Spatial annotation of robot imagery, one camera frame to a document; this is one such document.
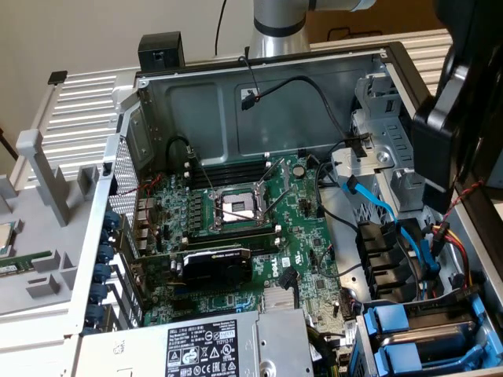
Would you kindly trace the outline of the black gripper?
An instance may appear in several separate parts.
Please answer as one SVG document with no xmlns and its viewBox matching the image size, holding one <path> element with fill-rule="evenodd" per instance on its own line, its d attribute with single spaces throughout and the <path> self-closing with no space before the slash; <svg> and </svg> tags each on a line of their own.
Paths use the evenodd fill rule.
<svg viewBox="0 0 503 377">
<path fill-rule="evenodd" d="M 435 1 L 452 45 L 435 95 L 413 118 L 415 171 L 423 202 L 445 214 L 456 185 L 488 182 L 502 153 L 502 3 Z"/>
</svg>

